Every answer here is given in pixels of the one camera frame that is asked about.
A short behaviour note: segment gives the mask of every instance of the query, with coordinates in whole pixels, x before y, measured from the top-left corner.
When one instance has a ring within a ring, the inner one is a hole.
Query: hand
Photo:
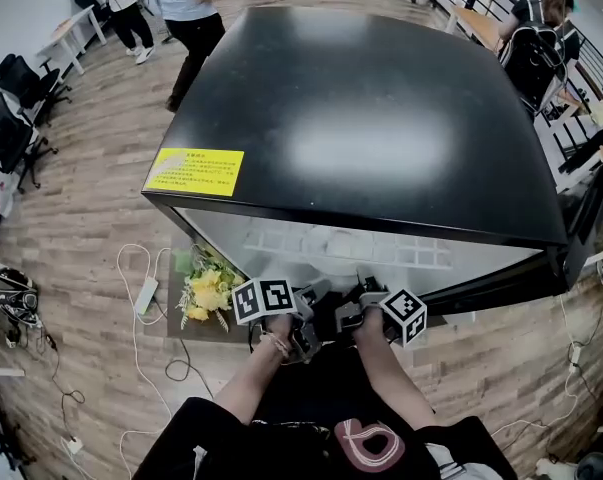
[[[285,345],[290,346],[290,331],[292,330],[292,315],[277,315],[268,317],[266,329],[279,338]]]
[[[368,306],[364,309],[363,324],[352,335],[355,339],[366,336],[383,336],[383,311],[378,306]]]

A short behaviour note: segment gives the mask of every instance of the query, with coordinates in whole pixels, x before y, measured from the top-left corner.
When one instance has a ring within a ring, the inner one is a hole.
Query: black tabletop
[[[543,150],[496,56],[396,19],[247,10],[203,66],[162,147],[245,152],[232,197],[171,193],[174,206],[566,243]]]

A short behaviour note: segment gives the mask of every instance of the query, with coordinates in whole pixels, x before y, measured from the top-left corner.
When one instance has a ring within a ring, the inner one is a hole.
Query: wristband
[[[270,342],[277,348],[277,350],[279,352],[281,352],[281,354],[283,354],[284,359],[288,359],[290,357],[290,351],[288,350],[288,347],[285,345],[285,343],[283,343],[279,338],[277,338],[271,332],[262,334],[261,341],[263,341],[263,338],[265,338],[266,336],[268,337]]]

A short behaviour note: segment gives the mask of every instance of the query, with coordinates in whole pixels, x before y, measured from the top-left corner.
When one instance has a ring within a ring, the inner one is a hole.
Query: white shoe
[[[143,51],[137,57],[137,64],[143,64],[153,53],[154,46],[152,48],[144,48]]]
[[[138,57],[139,55],[141,55],[142,51],[143,51],[143,48],[141,46],[137,46],[134,50],[130,50],[130,48],[128,48],[125,51],[125,54],[128,57]]]

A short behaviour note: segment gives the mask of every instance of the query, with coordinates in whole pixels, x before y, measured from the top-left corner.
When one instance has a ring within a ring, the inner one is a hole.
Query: black bag
[[[556,50],[556,32],[547,25],[527,22],[519,26],[499,54],[499,62],[510,77],[526,109],[536,115],[556,76],[567,74],[561,54]]]

